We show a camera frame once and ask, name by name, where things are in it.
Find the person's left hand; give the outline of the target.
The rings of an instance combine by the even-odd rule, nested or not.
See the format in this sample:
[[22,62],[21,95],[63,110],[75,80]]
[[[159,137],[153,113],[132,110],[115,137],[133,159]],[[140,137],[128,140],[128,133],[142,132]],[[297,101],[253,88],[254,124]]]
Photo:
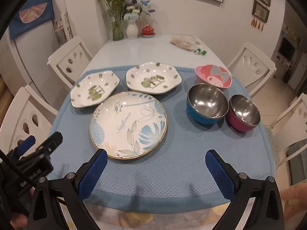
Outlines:
[[[27,202],[34,194],[34,188],[30,188],[23,194],[23,202]],[[26,229],[28,227],[28,217],[24,214],[15,213],[10,220],[10,223],[14,229]]]

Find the person's right hand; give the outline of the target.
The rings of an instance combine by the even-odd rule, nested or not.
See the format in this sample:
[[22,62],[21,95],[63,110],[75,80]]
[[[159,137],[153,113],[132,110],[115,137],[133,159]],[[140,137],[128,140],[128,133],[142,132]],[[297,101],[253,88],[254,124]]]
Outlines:
[[287,215],[295,215],[306,210],[306,182],[295,184],[281,192],[283,200],[297,200],[295,204],[284,210]]

